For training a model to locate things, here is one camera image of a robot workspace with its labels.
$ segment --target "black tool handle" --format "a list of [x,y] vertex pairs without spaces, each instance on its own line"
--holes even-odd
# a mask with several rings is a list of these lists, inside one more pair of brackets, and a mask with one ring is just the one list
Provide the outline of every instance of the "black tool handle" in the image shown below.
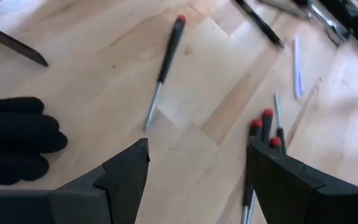
[[[252,121],[251,126],[249,128],[249,137],[257,137],[260,138],[262,134],[262,121],[260,119],[255,119]],[[248,154],[249,145],[247,144],[246,152]],[[251,205],[252,202],[252,194],[254,192],[254,187],[252,186],[252,182],[250,181],[250,177],[246,176],[246,182],[245,182],[245,189],[244,189],[244,195],[242,198],[242,204],[243,205]]]
[[175,51],[178,47],[180,37],[183,33],[186,24],[186,17],[183,15],[178,16],[173,26],[171,37],[168,42],[168,48],[165,53],[164,61],[161,66],[160,75],[158,76],[158,82],[164,83],[165,78],[168,75],[169,68],[171,67],[171,62]]
[[273,110],[272,109],[266,109],[262,113],[262,136],[260,137],[260,140],[268,145],[269,139],[270,139],[270,130],[272,129],[272,122],[273,122]]
[[252,8],[244,1],[244,0],[236,0],[236,2],[240,5],[243,10],[254,20],[254,22],[259,26],[259,28],[262,30],[263,33],[266,34],[266,36],[272,41],[273,44],[284,48],[284,44],[281,41],[281,39],[278,37],[278,35],[270,28],[269,25],[265,21],[263,21],[258,14],[252,10]]
[[277,132],[276,132],[277,137],[280,138],[281,140],[281,149],[280,149],[280,153],[286,155],[287,154],[287,149],[285,147],[285,135],[284,135],[284,129],[281,127],[277,128]]

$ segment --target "red screwdriver cap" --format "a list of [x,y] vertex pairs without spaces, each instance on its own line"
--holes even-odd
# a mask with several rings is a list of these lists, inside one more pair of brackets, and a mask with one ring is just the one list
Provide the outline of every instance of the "red screwdriver cap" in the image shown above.
[[179,15],[179,16],[178,16],[178,19],[181,20],[181,21],[183,21],[184,23],[186,23],[186,16],[184,16],[184,15]]
[[281,146],[281,139],[279,137],[274,137],[270,140],[270,145],[273,147]]
[[252,120],[251,126],[252,127],[262,127],[263,126],[262,120],[261,119]]
[[274,112],[272,109],[265,109],[262,116],[273,116]]

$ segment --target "gloved hand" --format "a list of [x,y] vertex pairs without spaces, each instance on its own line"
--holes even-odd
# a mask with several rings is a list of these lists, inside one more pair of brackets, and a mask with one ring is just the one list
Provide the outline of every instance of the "gloved hand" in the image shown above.
[[57,120],[43,115],[43,110],[44,104],[35,97],[0,100],[0,184],[40,178],[49,168],[40,153],[67,145]]

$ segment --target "wooden surface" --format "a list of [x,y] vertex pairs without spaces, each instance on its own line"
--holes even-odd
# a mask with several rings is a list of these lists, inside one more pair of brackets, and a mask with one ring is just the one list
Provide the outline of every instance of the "wooden surface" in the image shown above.
[[[55,189],[141,137],[151,163],[137,223],[240,223],[249,121],[280,94],[289,155],[358,185],[358,43],[337,49],[316,20],[249,1],[285,42],[275,49],[228,0],[2,0],[0,29],[35,47],[43,68],[0,44],[0,98],[34,95],[69,145],[34,182]],[[184,36],[152,129],[142,132],[167,39]],[[305,96],[293,96],[295,35]],[[253,223],[264,223],[258,206]]]

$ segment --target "screwdriver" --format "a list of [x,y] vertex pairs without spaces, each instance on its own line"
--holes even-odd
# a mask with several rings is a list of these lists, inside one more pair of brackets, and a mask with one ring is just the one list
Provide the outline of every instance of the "screwdriver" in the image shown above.
[[173,26],[173,30],[172,30],[170,39],[168,41],[167,51],[165,53],[164,61],[161,66],[160,75],[158,76],[158,79],[157,79],[157,87],[155,89],[155,93],[153,96],[152,104],[150,105],[150,108],[149,108],[149,112],[147,113],[147,119],[144,124],[143,131],[147,131],[150,128],[150,125],[152,123],[155,104],[156,104],[158,96],[160,94],[162,84],[164,83],[164,81],[168,75],[168,71],[171,66],[175,51],[178,47],[180,37],[181,37],[183,30],[185,28],[185,24],[186,24],[186,17],[183,15],[179,15],[175,21],[175,25]]
[[262,136],[260,140],[266,145],[269,144],[272,122],[273,122],[273,110],[265,109],[264,112],[262,113],[263,126],[262,126]]
[[275,108],[276,116],[277,116],[276,136],[279,137],[281,140],[280,153],[287,154],[287,149],[285,146],[285,135],[284,135],[284,129],[282,126],[282,121],[281,121],[281,111],[280,111],[280,105],[278,104],[278,94],[277,93],[274,93],[274,108]]
[[[250,130],[249,130],[249,137],[256,136],[257,138],[260,138],[262,135],[262,120],[255,119],[252,121]],[[249,223],[250,216],[252,214],[252,204],[255,200],[255,192],[254,188],[252,186],[252,183],[250,181],[249,176],[246,176],[246,184],[244,189],[244,196],[242,198],[242,205],[243,205],[243,214],[242,214],[242,220],[243,223]]]
[[263,33],[272,41],[272,43],[280,48],[284,48],[283,42],[277,36],[277,34],[270,28],[269,25],[265,21],[262,20],[252,10],[252,8],[244,1],[244,0],[236,0],[236,2],[240,5],[240,7],[251,17],[251,19],[258,25],[258,27],[262,30]]

